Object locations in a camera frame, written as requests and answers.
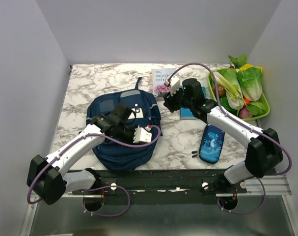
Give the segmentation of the navy blue student backpack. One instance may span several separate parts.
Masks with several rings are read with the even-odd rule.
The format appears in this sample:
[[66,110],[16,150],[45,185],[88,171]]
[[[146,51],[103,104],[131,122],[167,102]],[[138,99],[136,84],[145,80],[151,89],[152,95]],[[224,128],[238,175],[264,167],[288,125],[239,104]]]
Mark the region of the navy blue student backpack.
[[[98,96],[87,108],[86,124],[92,124],[95,117],[104,118],[107,124],[105,135],[120,125],[160,126],[161,114],[153,94],[134,89]],[[155,144],[132,148],[105,140],[93,148],[99,161],[110,171],[129,171],[147,163],[154,152]]]

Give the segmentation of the white book with pink roses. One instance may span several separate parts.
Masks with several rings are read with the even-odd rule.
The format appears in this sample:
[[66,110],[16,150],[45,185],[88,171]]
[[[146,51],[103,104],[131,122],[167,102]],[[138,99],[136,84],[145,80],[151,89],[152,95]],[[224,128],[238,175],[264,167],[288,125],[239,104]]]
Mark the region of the white book with pink roses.
[[153,95],[157,101],[163,101],[163,96],[170,92],[170,87],[164,83],[175,70],[176,68],[152,69]]

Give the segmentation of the blue pencil case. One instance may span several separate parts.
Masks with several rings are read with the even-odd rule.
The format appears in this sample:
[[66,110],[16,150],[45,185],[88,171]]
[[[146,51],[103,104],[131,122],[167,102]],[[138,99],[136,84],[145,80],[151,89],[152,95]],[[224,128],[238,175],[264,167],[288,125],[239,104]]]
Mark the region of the blue pencil case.
[[225,132],[216,126],[207,124],[205,126],[201,144],[199,147],[199,158],[207,163],[215,164],[220,158],[224,143]]

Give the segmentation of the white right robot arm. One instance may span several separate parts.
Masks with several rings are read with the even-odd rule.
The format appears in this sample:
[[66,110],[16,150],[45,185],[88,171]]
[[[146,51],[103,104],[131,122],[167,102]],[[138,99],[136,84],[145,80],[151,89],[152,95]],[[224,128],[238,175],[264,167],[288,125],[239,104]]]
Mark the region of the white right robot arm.
[[195,78],[183,82],[172,78],[164,84],[170,89],[164,95],[164,106],[171,112],[190,109],[195,118],[223,130],[246,148],[245,160],[225,170],[213,182],[215,191],[227,193],[241,180],[262,178],[283,160],[275,130],[252,126],[230,114],[214,100],[206,99],[201,84]]

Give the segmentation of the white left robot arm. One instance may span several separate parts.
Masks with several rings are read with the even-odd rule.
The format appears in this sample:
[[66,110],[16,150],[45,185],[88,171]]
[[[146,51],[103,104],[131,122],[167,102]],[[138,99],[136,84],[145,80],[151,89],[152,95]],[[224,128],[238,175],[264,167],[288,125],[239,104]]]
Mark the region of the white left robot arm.
[[48,205],[67,192],[85,189],[89,194],[96,194],[101,183],[92,170],[68,171],[105,140],[132,143],[135,130],[129,127],[127,120],[135,116],[135,111],[119,103],[108,115],[95,116],[78,136],[59,150],[46,157],[32,158],[27,176],[29,191],[35,192]]

